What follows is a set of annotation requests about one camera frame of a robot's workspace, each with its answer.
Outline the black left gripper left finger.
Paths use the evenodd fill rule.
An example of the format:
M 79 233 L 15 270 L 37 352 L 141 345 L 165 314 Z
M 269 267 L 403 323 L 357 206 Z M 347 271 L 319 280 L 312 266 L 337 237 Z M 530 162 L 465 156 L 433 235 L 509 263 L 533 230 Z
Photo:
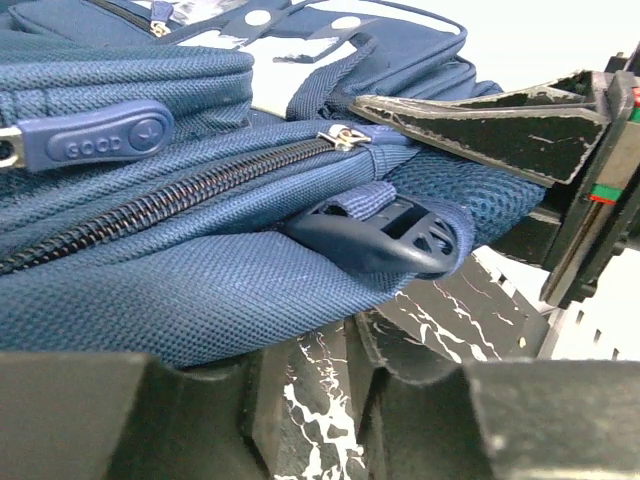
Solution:
M 4 479 L 262 479 L 239 424 L 246 366 L 140 354 L 1 356 Z

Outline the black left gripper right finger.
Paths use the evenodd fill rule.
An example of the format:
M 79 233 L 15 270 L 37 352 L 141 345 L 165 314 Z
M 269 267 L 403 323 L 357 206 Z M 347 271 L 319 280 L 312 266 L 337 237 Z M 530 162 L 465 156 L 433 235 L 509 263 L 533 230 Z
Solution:
M 367 312 L 359 441 L 372 479 L 635 479 L 639 366 L 460 364 Z

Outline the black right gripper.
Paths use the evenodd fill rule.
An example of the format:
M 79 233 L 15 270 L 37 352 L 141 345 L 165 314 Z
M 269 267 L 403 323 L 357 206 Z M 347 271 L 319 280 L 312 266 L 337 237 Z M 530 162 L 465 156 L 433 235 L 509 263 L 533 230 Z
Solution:
M 542 302 L 565 308 L 593 296 L 611 258 L 639 247 L 637 52 L 618 53 L 602 72 L 513 92 L 460 101 L 362 95 L 349 109 L 538 185 L 563 184 L 492 245 L 547 271 Z

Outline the navy blue student backpack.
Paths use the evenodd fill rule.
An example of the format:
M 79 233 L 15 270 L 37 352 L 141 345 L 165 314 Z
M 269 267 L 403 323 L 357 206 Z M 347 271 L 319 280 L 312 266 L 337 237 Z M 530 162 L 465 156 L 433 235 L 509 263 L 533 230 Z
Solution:
M 5 1 L 1 347 L 188 367 L 451 275 L 542 186 L 357 118 L 494 94 L 385 1 Z

